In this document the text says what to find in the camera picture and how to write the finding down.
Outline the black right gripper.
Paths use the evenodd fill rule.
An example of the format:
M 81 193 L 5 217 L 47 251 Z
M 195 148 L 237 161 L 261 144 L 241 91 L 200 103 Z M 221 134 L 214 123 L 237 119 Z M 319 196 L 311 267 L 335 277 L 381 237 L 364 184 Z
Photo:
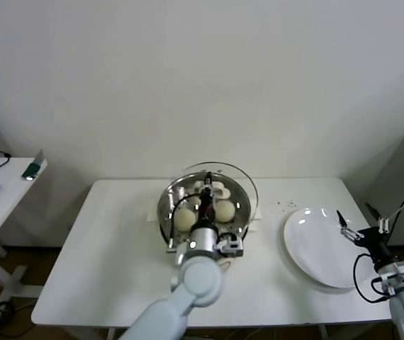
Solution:
M 365 203 L 366 209 L 370 215 L 377 221 L 378 227 L 369 227 L 361 229 L 358 232 L 352 230 L 339 210 L 336 210 L 340 232 L 348 240 L 357 240 L 357 246 L 365 248 L 374 263 L 374 265 L 388 265 L 393 263 L 391 254 L 384 233 L 389 233 L 389 218 L 383 217 L 380 212 L 369 203 Z

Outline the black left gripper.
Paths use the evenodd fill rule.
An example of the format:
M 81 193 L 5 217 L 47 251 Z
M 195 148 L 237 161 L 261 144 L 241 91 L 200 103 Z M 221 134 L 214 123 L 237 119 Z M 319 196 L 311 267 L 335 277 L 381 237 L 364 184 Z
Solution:
M 204 178 L 203 191 L 200 195 L 201 204 L 198 212 L 198 226 L 213 228 L 213 197 L 210 194 L 212 191 L 212 173 L 207 172 Z

